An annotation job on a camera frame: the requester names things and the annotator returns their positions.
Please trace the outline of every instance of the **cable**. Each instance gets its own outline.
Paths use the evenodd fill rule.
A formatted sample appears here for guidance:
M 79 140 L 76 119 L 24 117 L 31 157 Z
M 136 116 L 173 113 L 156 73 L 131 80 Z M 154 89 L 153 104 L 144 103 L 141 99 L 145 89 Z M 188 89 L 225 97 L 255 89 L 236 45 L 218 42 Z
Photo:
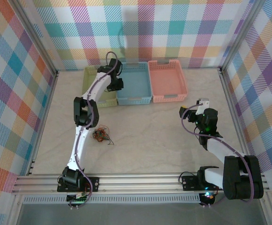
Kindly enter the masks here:
M 114 142 L 110 139 L 110 136 L 109 136 L 109 133 L 110 133 L 110 129 L 105 126 L 105 125 L 99 125 L 99 128 L 95 129 L 92 133 L 92 137 L 93 139 L 97 140 L 98 142 L 102 142 L 104 140 L 107 140 L 109 141 L 109 144 L 113 144 L 114 145 Z
M 117 76 L 119 76 L 119 75 L 121 74 L 121 72 L 122 72 L 122 64 L 121 64 L 121 70 L 120 70 L 120 72 L 117 74 Z
M 233 153 L 235 153 L 238 157 L 240 157 L 240 159 L 243 161 L 244 163 L 244 166 L 247 170 L 247 173 L 248 173 L 248 177 L 249 177 L 249 182 L 250 182 L 250 198 L 248 201 L 245 201 L 247 203 L 251 203 L 251 201 L 253 200 L 253 196 L 254 196 L 254 186 L 253 186 L 253 179 L 252 179 L 252 175 L 251 175 L 251 171 L 248 167 L 248 164 L 247 162 L 245 161 L 244 157 L 239 153 L 237 152 L 233 147 L 231 147 L 229 144 L 227 144 L 225 141 L 219 139 L 218 137 L 214 137 L 214 136 L 210 136 L 210 135 L 204 135 L 204 134 L 196 134 L 194 132 L 191 132 L 190 130 L 188 130 L 185 126 L 184 126 L 184 116 L 186 115 L 186 113 L 191 109 L 191 108 L 194 108 L 194 107 L 197 107 L 197 106 L 200 106 L 202 104 L 198 104 L 198 105 L 193 105 L 191 107 L 189 107 L 186 111 L 184 111 L 183 115 L 182 115 L 182 118 L 181 118 L 181 122 L 182 122 L 182 126 L 183 128 L 190 134 L 192 135 L 196 135 L 196 136 L 202 136 L 202 137 L 210 137 L 210 138 L 213 138 L 219 142 L 221 142 L 222 144 L 224 144 L 226 147 L 228 147 Z
M 181 175 L 179 175 L 179 177 L 178 177 L 178 182 L 179 182 L 179 183 L 183 184 L 183 183 L 181 182 L 181 177 L 182 177 L 182 175 L 183 175 L 184 173 L 186 173 L 186 172 L 192 174 L 193 176 L 195 176 L 193 173 L 188 172 L 188 171 L 182 172 Z
M 94 120 L 94 111 L 93 111 L 92 106 L 90 105 L 90 100 L 89 100 L 93 88 L 96 86 L 96 84 L 97 84 L 98 82 L 100 82 L 103 78 L 105 78 L 107 75 L 109 75 L 109 74 L 116 68 L 116 66 L 117 66 L 118 57 L 117 57 L 117 55 L 116 55 L 114 52 L 111 52 L 111 51 L 110 51 L 110 52 L 107 52 L 107 54 L 106 54 L 106 63 L 108 64 L 108 55 L 109 55 L 110 53 L 112 53 L 112 54 L 115 55 L 115 58 L 116 58 L 115 65 L 114 65 L 113 68 L 112 68 L 111 70 L 109 70 L 105 75 L 103 75 L 101 78 L 97 79 L 97 80 L 94 82 L 94 84 L 91 86 L 91 88 L 90 88 L 90 90 L 89 90 L 89 92 L 88 92 L 88 94 L 87 94 L 87 104 L 88 104 L 88 107 L 90 108 L 90 111 L 91 111 L 91 121 L 90 121 L 89 124 L 87 124 L 87 125 L 85 126 L 85 128 L 90 127 L 90 126 L 93 124 L 93 120 Z
M 196 129 L 197 129 L 197 127 L 194 128 L 193 133 L 195 133 L 195 130 L 196 130 Z M 199 139 L 196 135 L 195 135 L 195 137 L 196 137 L 197 139 Z
M 79 145 L 80 137 L 81 137 L 81 134 L 83 133 L 83 130 L 86 129 L 86 128 L 88 128 L 88 127 L 90 127 L 90 126 L 93 124 L 93 120 L 94 120 L 94 111 L 93 111 L 93 108 L 91 107 L 90 101 L 89 101 L 89 98 L 90 98 L 90 96 L 91 96 L 91 92 L 92 92 L 93 88 L 95 87 L 95 85 L 96 85 L 98 82 L 100 82 L 103 78 L 105 78 L 107 75 L 109 75 L 109 74 L 116 68 L 116 66 L 117 66 L 118 57 L 117 57 L 117 55 L 116 55 L 114 52 L 108 52 L 108 53 L 106 54 L 106 63 L 108 64 L 108 55 L 109 55 L 110 53 L 114 54 L 115 57 L 116 57 L 115 65 L 114 65 L 113 68 L 112 68 L 111 70 L 109 70 L 105 75 L 103 75 L 101 78 L 99 78 L 98 80 L 95 81 L 95 83 L 91 86 L 91 88 L 90 88 L 90 90 L 89 90 L 89 92 L 88 92 L 88 94 L 87 94 L 87 104 L 88 104 L 88 107 L 90 108 L 91 115 L 92 115 L 92 116 L 91 116 L 91 121 L 90 121 L 90 123 L 87 124 L 86 126 L 81 126 L 81 129 L 80 129 L 78 138 L 77 138 L 77 140 L 76 140 L 75 148 L 74 148 L 74 159 L 75 159 L 76 165 L 77 165 L 77 167 L 79 168 L 79 171 L 80 171 L 80 172 L 82 173 L 82 175 L 84 176 L 84 178 L 86 178 L 87 181 L 88 181 L 89 184 L 90 184 L 90 192 L 89 192 L 89 195 L 88 195 L 88 197 L 86 198 L 85 202 L 82 203 L 81 205 L 79 205 L 79 207 L 84 206 L 84 205 L 86 204 L 86 202 L 89 201 L 89 199 L 90 199 L 90 197 L 91 197 L 91 195 L 92 195 L 92 192 L 93 192 L 93 185 L 92 185 L 92 182 L 91 182 L 90 178 L 84 173 L 84 171 L 81 169 L 81 166 L 80 166 L 80 164 L 79 164 L 79 162 L 78 162 L 78 155 L 77 155 L 77 153 L 78 153 L 78 145 Z M 69 206 L 70 206 L 71 209 L 72 209 L 73 206 L 72 206 L 71 202 L 72 202 L 72 200 L 69 201 Z
M 62 177 L 62 175 L 61 176 L 59 176 L 58 178 L 57 178 L 57 182 L 58 182 L 58 184 L 60 184 L 60 185 L 62 185 L 62 183 L 60 182 L 60 178 Z

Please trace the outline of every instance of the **metal grate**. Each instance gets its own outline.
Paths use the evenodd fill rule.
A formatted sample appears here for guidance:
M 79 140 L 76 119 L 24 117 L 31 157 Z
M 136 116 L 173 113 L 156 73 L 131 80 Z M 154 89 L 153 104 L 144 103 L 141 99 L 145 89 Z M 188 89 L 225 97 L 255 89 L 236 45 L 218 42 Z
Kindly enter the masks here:
M 199 203 L 199 194 L 93 195 L 88 203 Z M 66 195 L 26 195 L 24 204 L 67 203 Z
M 23 204 L 60 204 L 66 203 L 66 195 L 26 195 Z

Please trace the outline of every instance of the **green basket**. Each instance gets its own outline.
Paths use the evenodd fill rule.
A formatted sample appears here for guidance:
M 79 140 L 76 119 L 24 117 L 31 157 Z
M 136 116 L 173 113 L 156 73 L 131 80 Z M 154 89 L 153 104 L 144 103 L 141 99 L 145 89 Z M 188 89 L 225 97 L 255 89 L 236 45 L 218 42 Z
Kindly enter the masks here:
M 86 67 L 84 69 L 84 81 L 83 81 L 83 90 L 82 94 L 84 94 L 90 85 L 93 83 L 93 81 L 96 78 L 98 66 L 90 66 Z M 102 96 L 100 97 L 97 107 L 110 107 L 110 106 L 117 106 L 117 98 L 116 98 L 116 92 L 103 92 Z

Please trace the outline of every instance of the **white floor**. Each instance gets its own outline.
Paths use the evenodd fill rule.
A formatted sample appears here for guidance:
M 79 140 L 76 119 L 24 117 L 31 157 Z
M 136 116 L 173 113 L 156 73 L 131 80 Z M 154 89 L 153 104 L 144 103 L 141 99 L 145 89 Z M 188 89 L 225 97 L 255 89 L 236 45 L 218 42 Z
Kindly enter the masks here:
M 179 108 L 209 98 L 218 110 L 218 131 L 240 150 L 216 69 L 185 69 L 188 97 L 183 102 L 99 108 L 99 124 L 110 128 L 115 145 L 90 138 L 86 173 L 195 172 L 203 165 L 222 166 L 182 127 Z M 73 100 L 82 95 L 83 72 L 61 72 L 45 125 L 33 174 L 60 174 L 69 160 L 74 136 Z M 194 124 L 186 122 L 193 130 Z

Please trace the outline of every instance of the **pink basket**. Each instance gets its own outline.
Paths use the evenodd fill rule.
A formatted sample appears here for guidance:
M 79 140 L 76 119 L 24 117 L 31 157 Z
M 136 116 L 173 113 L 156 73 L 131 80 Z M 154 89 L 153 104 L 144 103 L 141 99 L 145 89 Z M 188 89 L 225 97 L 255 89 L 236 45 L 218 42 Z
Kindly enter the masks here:
M 148 70 L 154 103 L 183 101 L 187 96 L 187 83 L 178 60 L 169 60 L 168 64 L 149 61 Z

